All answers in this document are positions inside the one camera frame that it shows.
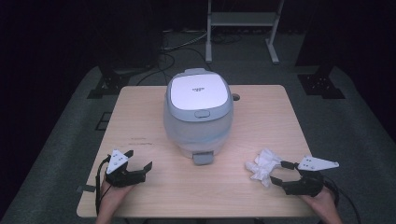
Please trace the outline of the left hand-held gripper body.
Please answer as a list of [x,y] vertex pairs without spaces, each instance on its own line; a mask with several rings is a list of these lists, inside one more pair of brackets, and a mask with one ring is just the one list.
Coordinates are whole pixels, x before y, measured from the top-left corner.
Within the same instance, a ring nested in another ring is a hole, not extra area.
[[106,181],[111,186],[123,188],[146,181],[146,175],[138,175],[135,171],[127,170],[129,159],[117,149],[107,157]]

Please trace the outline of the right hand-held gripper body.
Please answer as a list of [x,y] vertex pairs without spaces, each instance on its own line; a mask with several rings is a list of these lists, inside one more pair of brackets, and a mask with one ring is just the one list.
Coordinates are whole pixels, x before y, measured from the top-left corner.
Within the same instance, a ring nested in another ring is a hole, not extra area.
[[299,186],[285,187],[284,190],[287,195],[309,195],[312,197],[317,196],[324,186],[331,190],[334,187],[324,180],[324,175],[321,173],[323,170],[338,168],[337,161],[327,161],[312,156],[304,156],[299,163],[296,170],[300,174]]

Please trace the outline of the white tissue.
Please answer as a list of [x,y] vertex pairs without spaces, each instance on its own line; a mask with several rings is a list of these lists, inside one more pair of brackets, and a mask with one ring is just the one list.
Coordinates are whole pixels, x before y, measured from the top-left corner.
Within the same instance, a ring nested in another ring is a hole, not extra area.
[[254,161],[247,161],[245,167],[252,173],[253,180],[260,181],[266,188],[270,186],[270,174],[281,166],[282,159],[269,148],[263,149]]

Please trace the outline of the white pedal trash bin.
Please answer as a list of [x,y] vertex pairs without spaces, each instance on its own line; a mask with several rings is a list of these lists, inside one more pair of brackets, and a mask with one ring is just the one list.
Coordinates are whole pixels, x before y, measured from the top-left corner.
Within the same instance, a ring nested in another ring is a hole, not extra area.
[[[219,74],[204,68],[187,69],[169,82],[164,96],[164,111],[183,121],[219,119],[233,111],[233,97],[229,85]],[[213,162],[215,155],[208,151],[194,153],[188,158],[196,165],[207,165]]]

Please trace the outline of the person's left hand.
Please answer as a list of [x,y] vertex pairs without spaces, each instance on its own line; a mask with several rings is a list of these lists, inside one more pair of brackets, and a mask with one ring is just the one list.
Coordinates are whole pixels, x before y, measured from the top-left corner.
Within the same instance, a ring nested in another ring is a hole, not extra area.
[[101,186],[101,202],[99,217],[113,217],[125,197],[133,190],[134,186],[123,188],[112,187],[105,180]]

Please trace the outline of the person's right hand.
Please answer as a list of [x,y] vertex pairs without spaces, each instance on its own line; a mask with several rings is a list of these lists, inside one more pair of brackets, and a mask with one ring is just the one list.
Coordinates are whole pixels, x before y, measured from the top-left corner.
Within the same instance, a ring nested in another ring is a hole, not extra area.
[[315,197],[301,195],[300,199],[302,199],[320,218],[338,215],[332,192],[326,187]]

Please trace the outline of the floor socket box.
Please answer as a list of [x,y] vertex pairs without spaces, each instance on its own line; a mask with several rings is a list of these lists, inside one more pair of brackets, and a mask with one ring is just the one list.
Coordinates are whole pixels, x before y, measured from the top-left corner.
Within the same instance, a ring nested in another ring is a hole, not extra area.
[[111,112],[104,112],[95,126],[96,131],[105,131],[111,119]]

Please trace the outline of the translucent plastic bin bag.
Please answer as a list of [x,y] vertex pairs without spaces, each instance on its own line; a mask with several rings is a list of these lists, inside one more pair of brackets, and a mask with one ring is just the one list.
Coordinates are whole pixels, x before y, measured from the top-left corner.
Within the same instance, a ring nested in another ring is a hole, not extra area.
[[169,111],[163,112],[163,125],[170,141],[190,157],[194,153],[213,151],[217,154],[227,141],[233,123],[233,111],[209,121],[183,121]]

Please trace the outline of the black stand base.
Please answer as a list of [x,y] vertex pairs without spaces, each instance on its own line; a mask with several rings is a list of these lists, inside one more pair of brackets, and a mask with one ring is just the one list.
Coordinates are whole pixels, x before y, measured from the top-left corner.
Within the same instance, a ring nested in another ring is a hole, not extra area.
[[344,99],[345,95],[330,79],[332,69],[332,64],[323,64],[314,74],[298,75],[304,92],[307,95],[319,95],[323,99]]
[[130,75],[117,73],[109,65],[100,65],[99,71],[101,77],[96,87],[90,90],[88,99],[101,99],[106,95],[118,95],[120,90],[128,85],[131,77]]

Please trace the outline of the white metal stand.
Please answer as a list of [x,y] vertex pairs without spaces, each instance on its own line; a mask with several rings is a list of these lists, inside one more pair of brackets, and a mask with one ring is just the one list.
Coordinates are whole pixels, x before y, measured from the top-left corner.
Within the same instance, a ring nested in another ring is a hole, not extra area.
[[279,0],[275,12],[213,12],[212,0],[207,0],[206,14],[206,42],[205,42],[205,61],[212,62],[212,29],[214,27],[240,26],[240,27],[270,27],[271,34],[265,39],[265,45],[268,49],[273,64],[279,64],[274,41],[277,27],[280,22],[282,9],[285,0]]

